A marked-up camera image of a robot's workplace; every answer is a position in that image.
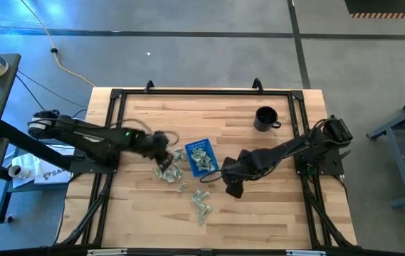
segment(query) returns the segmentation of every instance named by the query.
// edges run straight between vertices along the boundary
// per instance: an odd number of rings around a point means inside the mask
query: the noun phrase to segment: wooden tabletop
[[[104,125],[111,89],[93,89],[87,122]],[[322,92],[303,92],[312,126],[327,117]],[[280,129],[258,132],[253,128],[255,112],[262,106],[271,106],[278,112],[283,124]],[[227,156],[236,159],[242,149],[272,147],[293,138],[288,100],[283,96],[128,95],[125,118],[140,119],[153,130],[178,132],[180,141],[171,149],[209,138],[219,165]],[[123,126],[140,128],[135,123]],[[226,185],[221,180],[199,183],[192,176],[188,161],[180,162],[184,170],[182,181],[188,184],[188,189],[185,193],[177,193],[181,182],[168,184],[158,180],[152,172],[155,166],[153,161],[141,156],[122,153],[110,193],[103,247],[311,247],[302,186],[292,158],[283,160],[265,178],[245,182],[241,199],[226,194]],[[70,183],[59,241],[67,238],[85,214],[93,176],[83,174]],[[329,176],[321,177],[321,185],[327,214],[343,235],[356,244],[342,185]],[[190,202],[196,189],[211,193],[204,202],[213,210],[202,226],[197,223],[196,206]],[[322,241],[319,218],[315,218],[315,222]],[[95,216],[91,238],[97,223],[98,216]]]

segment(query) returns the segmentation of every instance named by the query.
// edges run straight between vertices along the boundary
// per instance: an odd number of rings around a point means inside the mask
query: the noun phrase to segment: black metal frame
[[[295,103],[297,102],[300,108],[300,113],[302,115],[303,121],[303,133],[306,134],[310,131],[310,126],[308,123],[307,112],[305,109],[305,100],[303,97],[303,91],[301,90],[264,90],[259,80],[255,80],[253,88],[257,90],[188,90],[188,89],[175,89],[175,90],[163,90],[157,89],[154,86],[147,86],[146,90],[142,88],[138,89],[113,89],[110,94],[109,107],[107,109],[107,116],[105,124],[111,124],[112,116],[114,112],[114,105],[117,99],[120,99],[120,109],[117,115],[117,122],[121,121],[124,117],[126,99],[128,95],[281,95],[286,96],[289,103],[289,110],[291,116],[291,124],[293,128],[294,137],[300,136],[300,130],[297,121]],[[295,163],[298,162],[298,156],[294,156]],[[79,226],[85,226],[85,229],[79,232],[79,235],[83,232],[82,244],[75,245],[77,238],[71,239],[71,236],[67,239],[70,242],[64,242],[63,244],[54,245],[52,247],[39,247],[31,248],[25,250],[8,250],[0,252],[0,255],[87,255],[88,250],[100,249],[102,242],[102,235],[104,232],[105,219],[107,213],[107,207],[109,202],[110,188],[113,181],[113,174],[107,174],[105,180],[105,186],[98,194],[100,180],[102,174],[95,174],[93,180],[93,187],[90,195],[90,202],[88,207],[88,212],[84,216],[83,220],[80,222]],[[339,233],[335,226],[333,225],[330,218],[325,214],[324,203],[322,199],[322,189],[320,186],[320,180],[318,175],[312,175],[315,194],[311,193],[308,177],[309,174],[304,174],[301,172],[300,179],[302,181],[303,196],[305,202],[305,212],[307,214],[308,231],[310,234],[311,250],[299,251],[299,250],[218,250],[218,249],[155,249],[155,248],[127,248],[118,249],[122,250],[123,253],[129,255],[168,255],[173,256],[177,254],[190,254],[190,255],[200,255],[200,256],[214,256],[214,255],[344,255],[344,256],[355,256],[355,255],[393,255],[393,256],[405,256],[405,253],[398,252],[383,252],[376,250],[365,250],[357,246],[349,244]],[[91,222],[94,216],[94,212],[101,206],[100,217],[98,220],[98,229],[96,232],[96,237],[92,243],[89,243],[89,235],[91,230]],[[324,245],[321,245],[316,233],[315,219],[312,212],[312,208],[315,208],[318,215],[320,215]],[[341,235],[341,244],[339,247],[332,246],[331,236]]]

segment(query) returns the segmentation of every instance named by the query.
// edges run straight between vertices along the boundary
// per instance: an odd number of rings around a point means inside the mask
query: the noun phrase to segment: black mug
[[[278,121],[278,114],[273,108],[260,107],[256,110],[254,127],[260,132],[267,132],[270,128],[280,128],[281,123]]]

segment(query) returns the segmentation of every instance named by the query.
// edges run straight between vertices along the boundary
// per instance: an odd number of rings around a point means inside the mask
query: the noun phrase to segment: mug handle
[[[280,128],[281,127],[281,123],[280,122],[274,122],[273,124],[272,124],[272,128],[275,128],[275,129],[278,129],[278,128]]]

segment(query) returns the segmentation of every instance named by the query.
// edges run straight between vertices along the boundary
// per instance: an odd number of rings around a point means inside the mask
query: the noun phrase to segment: concrete floor
[[[49,28],[292,32],[286,0],[29,2]],[[343,0],[294,3],[302,33],[405,34],[405,20],[349,18]],[[0,0],[0,26],[38,28],[19,0]],[[266,87],[303,87],[293,39],[54,36],[53,40],[64,65],[98,86],[145,86],[153,80],[156,86],[250,87],[259,77]],[[91,87],[58,69],[49,49],[45,36],[0,35],[0,53],[20,53],[22,72],[86,105]],[[365,137],[397,116],[405,104],[405,41],[303,40],[303,50],[311,88],[322,89],[327,111],[343,118],[354,135],[344,167],[359,245],[405,252],[405,208],[389,207],[391,199],[405,195],[398,169],[384,138],[370,142]],[[44,107],[66,114],[80,109],[24,81]],[[16,82],[3,119],[25,130],[36,111],[38,105]],[[0,224],[0,250],[50,245],[64,195],[65,191],[14,194],[9,213],[16,222]]]

